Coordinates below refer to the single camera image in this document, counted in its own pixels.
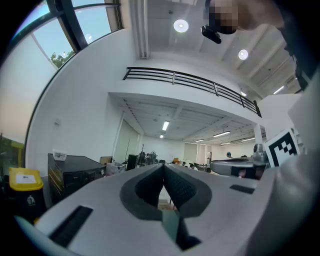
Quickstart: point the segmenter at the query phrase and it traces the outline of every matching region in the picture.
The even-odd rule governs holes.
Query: black railing
[[[233,101],[261,117],[255,100],[252,102],[228,87],[193,74],[161,68],[129,66],[123,80],[126,79],[153,80],[200,89]]]

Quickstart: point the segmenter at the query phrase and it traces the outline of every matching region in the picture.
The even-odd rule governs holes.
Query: sticker
[[[27,174],[17,174],[15,182],[17,184],[30,184],[36,183],[36,178],[34,175],[27,175]]]

